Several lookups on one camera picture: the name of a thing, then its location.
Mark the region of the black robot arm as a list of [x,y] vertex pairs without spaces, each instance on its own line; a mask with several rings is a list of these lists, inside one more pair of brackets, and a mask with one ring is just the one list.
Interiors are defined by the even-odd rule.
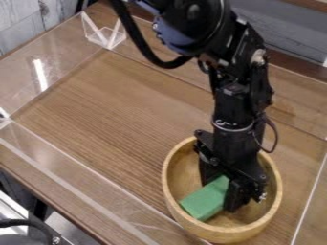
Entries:
[[155,32],[177,54],[193,56],[208,74],[215,100],[213,130],[196,130],[200,181],[228,178],[223,209],[236,212],[265,195],[257,162],[265,108],[272,104],[264,40],[228,0],[135,0],[155,15]]

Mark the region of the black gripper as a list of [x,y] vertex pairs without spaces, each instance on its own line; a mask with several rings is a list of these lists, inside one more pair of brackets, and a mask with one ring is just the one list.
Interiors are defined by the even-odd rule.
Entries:
[[197,129],[193,135],[200,183],[205,186],[221,176],[228,178],[223,209],[236,212],[251,199],[260,201],[267,186],[267,174],[257,160],[264,123],[255,122],[245,128],[215,125],[212,132]]

